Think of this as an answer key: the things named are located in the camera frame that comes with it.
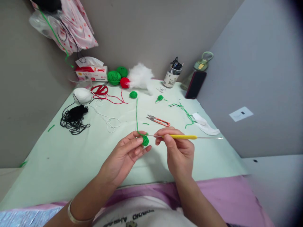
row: table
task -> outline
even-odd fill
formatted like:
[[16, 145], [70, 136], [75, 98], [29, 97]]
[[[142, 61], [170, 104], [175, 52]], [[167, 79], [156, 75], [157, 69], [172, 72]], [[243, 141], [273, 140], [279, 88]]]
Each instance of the table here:
[[[184, 134], [206, 137], [196, 125], [187, 126], [190, 121], [179, 107], [168, 107], [179, 103], [189, 114], [198, 112], [211, 127], [215, 125], [205, 113], [200, 103], [194, 99], [185, 99], [185, 91], [176, 83], [172, 89], [160, 93], [161, 81], [153, 80], [153, 95], [147, 90], [123, 90], [123, 98], [129, 104], [115, 105], [105, 100], [98, 111], [109, 117], [116, 117], [122, 125], [114, 133], [106, 129], [105, 121], [95, 113], [92, 107], [84, 116], [83, 123], [91, 124], [79, 135], [71, 135], [68, 129], [60, 126], [62, 111], [74, 100], [72, 94], [66, 99], [58, 113], [45, 129], [29, 156], [24, 170], [13, 184], [0, 204], [0, 210], [28, 207], [62, 200], [72, 199], [98, 173], [102, 163], [111, 153], [117, 142], [136, 130], [136, 100], [129, 98], [132, 90], [138, 92], [138, 125], [150, 135], [163, 126], [148, 120], [147, 114], [170, 122]], [[120, 97], [121, 87], [109, 85], [109, 94]], [[158, 95], [162, 100], [155, 104]], [[164, 143], [155, 146], [155, 138], [149, 137], [152, 149], [140, 158], [132, 168], [122, 185], [134, 185], [154, 182], [171, 182], [173, 177], [167, 167], [167, 151]], [[241, 158], [224, 140], [193, 140], [195, 158], [193, 178], [207, 180], [248, 174]]]

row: white t-shirt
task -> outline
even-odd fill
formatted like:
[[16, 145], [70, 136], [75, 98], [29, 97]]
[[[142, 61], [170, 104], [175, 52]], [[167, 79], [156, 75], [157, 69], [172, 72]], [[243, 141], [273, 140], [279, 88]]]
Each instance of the white t-shirt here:
[[123, 200], [108, 207], [94, 222], [94, 227], [196, 226], [182, 213], [151, 196]]

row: white yarn ball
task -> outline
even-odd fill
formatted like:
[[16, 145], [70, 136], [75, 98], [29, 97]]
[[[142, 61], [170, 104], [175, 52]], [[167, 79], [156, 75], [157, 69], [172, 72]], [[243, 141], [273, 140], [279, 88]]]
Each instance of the white yarn ball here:
[[89, 102], [92, 99], [92, 93], [85, 88], [76, 88], [74, 94], [81, 103]]

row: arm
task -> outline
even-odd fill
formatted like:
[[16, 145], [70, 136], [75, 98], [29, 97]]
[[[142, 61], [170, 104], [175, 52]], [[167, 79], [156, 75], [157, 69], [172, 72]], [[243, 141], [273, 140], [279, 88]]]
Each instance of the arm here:
[[174, 127], [160, 129], [155, 135], [156, 145], [161, 141], [167, 146], [167, 164], [173, 175], [181, 200], [184, 216], [197, 226], [226, 227], [226, 223], [204, 197], [192, 178], [194, 145], [189, 140], [173, 139], [171, 135], [184, 135]]
[[[140, 136], [138, 132], [134, 131], [123, 138], [106, 159], [97, 176], [72, 200], [71, 204], [68, 203], [49, 220], [45, 227], [91, 226], [92, 219], [124, 181], [138, 158], [150, 151], [151, 146], [144, 149], [141, 145], [143, 138], [136, 138], [138, 136]], [[70, 212], [76, 220], [87, 221], [80, 224], [73, 223], [68, 217], [69, 204]]]

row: pink cloth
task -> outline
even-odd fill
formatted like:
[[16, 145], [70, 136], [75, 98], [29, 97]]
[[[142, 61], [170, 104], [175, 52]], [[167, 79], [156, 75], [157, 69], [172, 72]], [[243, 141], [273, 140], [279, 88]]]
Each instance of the pink cloth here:
[[[32, 2], [32, 4], [35, 9], [38, 8], [35, 3]], [[79, 50], [98, 46], [93, 36], [94, 32], [91, 24], [80, 0], [61, 0], [61, 4], [62, 13], [58, 15], [70, 34], [59, 20], [51, 17], [49, 22], [63, 47], [59, 44], [51, 29], [49, 36], [56, 42], [58, 47], [64, 52], [67, 50], [68, 54], [71, 55], [73, 52], [78, 52], [77, 46]]]
[[[226, 223], [247, 227], [274, 227], [243, 176], [197, 181], [197, 184]], [[161, 199], [172, 209], [181, 207], [175, 183], [146, 184], [118, 189], [108, 200], [106, 206], [142, 195]], [[49, 209], [50, 206], [54, 208], [65, 204], [67, 204], [66, 201], [21, 210], [45, 210]]]

